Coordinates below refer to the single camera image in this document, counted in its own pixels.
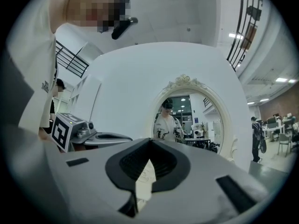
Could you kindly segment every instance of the table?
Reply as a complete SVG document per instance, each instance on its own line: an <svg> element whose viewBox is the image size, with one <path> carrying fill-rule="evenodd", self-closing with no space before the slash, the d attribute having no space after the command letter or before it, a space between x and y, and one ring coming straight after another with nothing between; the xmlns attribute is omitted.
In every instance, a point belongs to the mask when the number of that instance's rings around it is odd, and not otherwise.
<svg viewBox="0 0 299 224"><path fill-rule="evenodd" d="M194 141L208 141L209 145L211 145L211 140L208 138L192 138L192 139L185 139L186 144L188 145L188 142L194 142Z"/></svg>
<svg viewBox="0 0 299 224"><path fill-rule="evenodd" d="M266 131L274 131L280 129L280 133L285 133L285 125L278 126L276 128L271 129L263 129L264 137L266 138Z"/></svg>

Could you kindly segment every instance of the brick wall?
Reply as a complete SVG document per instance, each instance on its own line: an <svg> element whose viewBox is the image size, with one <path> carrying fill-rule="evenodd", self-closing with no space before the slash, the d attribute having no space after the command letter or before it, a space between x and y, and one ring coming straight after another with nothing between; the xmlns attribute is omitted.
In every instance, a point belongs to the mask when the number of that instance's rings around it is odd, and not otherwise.
<svg viewBox="0 0 299 224"><path fill-rule="evenodd" d="M299 120L299 82L292 88L276 97L275 99L259 106L261 118L266 121L273 114L279 113L283 118L288 113L296 116L296 121Z"/></svg>

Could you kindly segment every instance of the black railing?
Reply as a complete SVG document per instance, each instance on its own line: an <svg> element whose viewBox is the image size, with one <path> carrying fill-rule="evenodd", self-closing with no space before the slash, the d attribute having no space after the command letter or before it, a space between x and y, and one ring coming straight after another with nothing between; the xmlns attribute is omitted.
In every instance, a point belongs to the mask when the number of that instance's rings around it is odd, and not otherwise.
<svg viewBox="0 0 299 224"><path fill-rule="evenodd" d="M56 41L56 58L57 63L65 67L70 72L82 78L89 64L68 50L63 44Z"/></svg>
<svg viewBox="0 0 299 224"><path fill-rule="evenodd" d="M205 98L204 99L204 104L205 104L205 108L207 107L207 105L210 103L210 101L207 99L207 98Z"/></svg>
<svg viewBox="0 0 299 224"><path fill-rule="evenodd" d="M252 0L250 3L249 0L241 0L239 21L237 24L235 39L227 57L227 60L234 71L236 67L241 65L246 56L245 52L251 46L257 29L256 22L260 20L262 13L262 10L260 9L262 7L262 2L263 0ZM246 6L246 13L243 16L244 5Z"/></svg>

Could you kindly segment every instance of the ornate mirror frame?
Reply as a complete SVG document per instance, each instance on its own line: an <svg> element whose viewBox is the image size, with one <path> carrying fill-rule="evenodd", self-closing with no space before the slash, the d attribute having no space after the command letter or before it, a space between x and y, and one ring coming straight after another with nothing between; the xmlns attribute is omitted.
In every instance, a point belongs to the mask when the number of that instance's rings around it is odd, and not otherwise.
<svg viewBox="0 0 299 224"><path fill-rule="evenodd" d="M219 115L222 119L222 143L220 144L218 154L228 159L229 161L234 162L233 153L235 153L236 148L233 144L237 141L237 138L233 135L232 121L224 102L218 96L218 94L216 94L207 85L199 82L196 78L191 79L189 76L186 76L184 74L177 77L175 81L170 81L168 85L157 95L153 104L150 106L150 110L147 114L146 119L146 127L150 127L150 130L147 130L147 132L149 132L147 133L148 137L153 137L152 131L154 127L154 120L157 114L157 110L159 109L163 101L166 100L173 92L185 89L202 93L210 100L212 105L219 112Z"/></svg>

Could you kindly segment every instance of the white curved wall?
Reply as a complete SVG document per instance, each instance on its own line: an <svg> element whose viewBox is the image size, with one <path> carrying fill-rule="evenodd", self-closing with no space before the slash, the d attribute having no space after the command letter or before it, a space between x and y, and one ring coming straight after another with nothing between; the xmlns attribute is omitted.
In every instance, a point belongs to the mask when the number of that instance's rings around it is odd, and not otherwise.
<svg viewBox="0 0 299 224"><path fill-rule="evenodd" d="M183 42L131 46L99 56L87 74L102 82L91 115L95 128L133 139L145 138L150 105L170 81L182 74L197 78L226 104L238 138L235 162L248 171L252 134L247 101L233 69L216 48Z"/></svg>

